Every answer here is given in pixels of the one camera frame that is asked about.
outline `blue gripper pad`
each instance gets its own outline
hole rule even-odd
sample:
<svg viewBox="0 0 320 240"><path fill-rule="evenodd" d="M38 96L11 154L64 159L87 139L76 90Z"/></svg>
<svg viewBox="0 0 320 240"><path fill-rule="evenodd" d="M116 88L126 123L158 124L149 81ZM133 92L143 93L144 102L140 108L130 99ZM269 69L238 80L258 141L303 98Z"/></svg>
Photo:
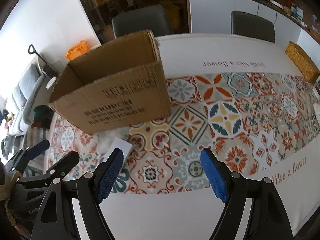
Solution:
<svg viewBox="0 0 320 240"><path fill-rule="evenodd" d="M204 172L207 175L207 178L216 197L220 198L223 203L227 203L229 196L227 192L226 182L220 174L220 171L217 168L216 164L214 163L212 158L210 158L209 154L210 152L208 152L206 149L203 149L200 154L200 163L204 168Z"/></svg>
<svg viewBox="0 0 320 240"><path fill-rule="evenodd" d="M41 153L44 153L47 149L50 148L50 142L48 140L43 140L37 145L33 146L26 152L26 159L33 160L38 157Z"/></svg>
<svg viewBox="0 0 320 240"><path fill-rule="evenodd" d="M123 154L121 152L121 154L117 154L116 158L103 175L103 178L99 181L99 204L102 202L102 200L108 198L110 191L112 190L112 186L121 170L122 164Z"/></svg>

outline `gray chair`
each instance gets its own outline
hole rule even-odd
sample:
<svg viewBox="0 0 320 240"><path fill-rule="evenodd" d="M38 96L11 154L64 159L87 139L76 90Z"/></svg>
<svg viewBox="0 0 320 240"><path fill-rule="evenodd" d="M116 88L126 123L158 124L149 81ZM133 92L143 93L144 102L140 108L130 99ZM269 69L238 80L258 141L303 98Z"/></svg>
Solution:
<svg viewBox="0 0 320 240"><path fill-rule="evenodd" d="M233 11L231 13L231 34L275 43L273 23L246 12Z"/></svg>
<svg viewBox="0 0 320 240"><path fill-rule="evenodd" d="M35 57L22 74L19 83L7 98L5 109L14 114L9 135L24 135L33 122L33 109L49 102L51 90L46 89L50 80L38 67Z"/></svg>
<svg viewBox="0 0 320 240"><path fill-rule="evenodd" d="M162 5L120 13L112 19L112 27L116 38L145 29L151 30L155 37L174 34Z"/></svg>

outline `black handle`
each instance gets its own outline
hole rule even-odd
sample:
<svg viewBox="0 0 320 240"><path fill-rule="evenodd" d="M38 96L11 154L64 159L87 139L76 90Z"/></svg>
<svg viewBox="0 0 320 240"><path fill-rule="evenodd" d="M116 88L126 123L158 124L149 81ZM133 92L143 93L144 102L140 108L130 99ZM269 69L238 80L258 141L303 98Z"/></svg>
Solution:
<svg viewBox="0 0 320 240"><path fill-rule="evenodd" d="M36 54L44 63L47 64L47 62L44 60L44 58L41 57L40 54L36 51L35 46L33 46L33 44L30 44L30 45L29 45L28 53L29 53L30 55L31 55L31 54Z"/></svg>
<svg viewBox="0 0 320 240"><path fill-rule="evenodd" d="M33 44L30 44L30 45L29 45L28 53L29 53L30 55L31 55L31 54L37 54L37 55L39 56L39 54L38 54L38 52L36 51L35 46L33 46Z"/></svg>

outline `patterned table runner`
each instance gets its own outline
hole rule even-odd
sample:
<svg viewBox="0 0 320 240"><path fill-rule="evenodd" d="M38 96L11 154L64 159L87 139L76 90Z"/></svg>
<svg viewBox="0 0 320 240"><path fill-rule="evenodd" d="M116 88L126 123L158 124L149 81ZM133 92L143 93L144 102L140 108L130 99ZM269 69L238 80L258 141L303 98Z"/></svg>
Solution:
<svg viewBox="0 0 320 240"><path fill-rule="evenodd" d="M209 147L232 171L249 176L297 153L319 133L305 78L274 73L222 73L167 79L171 115L85 134L58 116L48 165L70 150L80 155L69 178L105 161L114 137L134 150L113 192L159 194L210 187L200 164Z"/></svg>

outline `gray sofa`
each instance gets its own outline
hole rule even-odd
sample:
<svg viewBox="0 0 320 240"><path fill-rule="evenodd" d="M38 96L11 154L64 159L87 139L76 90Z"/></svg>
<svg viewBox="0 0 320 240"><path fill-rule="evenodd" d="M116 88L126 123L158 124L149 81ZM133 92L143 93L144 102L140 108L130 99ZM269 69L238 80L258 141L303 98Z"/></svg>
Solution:
<svg viewBox="0 0 320 240"><path fill-rule="evenodd" d="M33 122L33 109L49 102L51 90L46 89L48 81L49 78L43 74L35 57L5 104L8 112L14 114L9 127L10 135L24 135Z"/></svg>

